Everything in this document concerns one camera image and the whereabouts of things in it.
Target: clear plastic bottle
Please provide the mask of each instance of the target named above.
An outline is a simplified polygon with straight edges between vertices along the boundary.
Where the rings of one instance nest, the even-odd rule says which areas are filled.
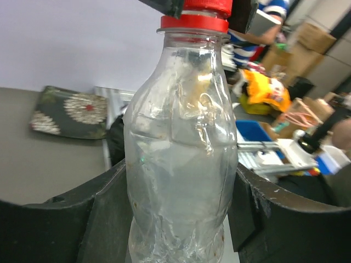
[[[197,2],[162,18],[160,62],[124,116],[133,263],[218,263],[223,253],[237,166],[220,56],[228,24]]]

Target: gray table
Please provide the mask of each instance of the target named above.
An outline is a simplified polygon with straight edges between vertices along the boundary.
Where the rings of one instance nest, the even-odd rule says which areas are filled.
[[[38,92],[0,88],[0,199],[42,203],[105,171],[101,141],[29,130]]]

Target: blue bin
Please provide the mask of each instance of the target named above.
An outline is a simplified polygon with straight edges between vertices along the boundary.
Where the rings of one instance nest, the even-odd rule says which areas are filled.
[[[272,141],[256,121],[239,120],[235,123],[238,131],[246,141]]]
[[[317,157],[316,161],[318,162],[318,169],[319,169],[319,171],[320,171],[320,173],[322,175],[330,175],[330,174],[332,174],[320,157]]]

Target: orange object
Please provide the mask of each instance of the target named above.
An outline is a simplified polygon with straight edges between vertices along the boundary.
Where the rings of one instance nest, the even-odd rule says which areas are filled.
[[[291,101],[289,92],[276,79],[270,79],[259,72],[244,70],[248,80],[247,93],[249,104],[267,103],[281,112],[286,112]],[[272,82],[278,82],[279,87],[272,88]]]
[[[318,175],[320,175],[320,170],[318,168],[314,168],[314,169],[309,170],[308,173],[311,176],[318,176]]]

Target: red bottle cap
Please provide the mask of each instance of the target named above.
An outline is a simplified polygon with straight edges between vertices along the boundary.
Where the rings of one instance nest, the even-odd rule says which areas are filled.
[[[206,9],[223,13],[230,17],[233,0],[185,0],[184,9]]]
[[[226,18],[231,14],[232,2],[233,0],[185,0],[184,9],[219,12]],[[161,28],[199,28],[227,33],[228,26],[228,22],[222,18],[200,14],[184,14],[180,19],[166,15],[161,18]]]

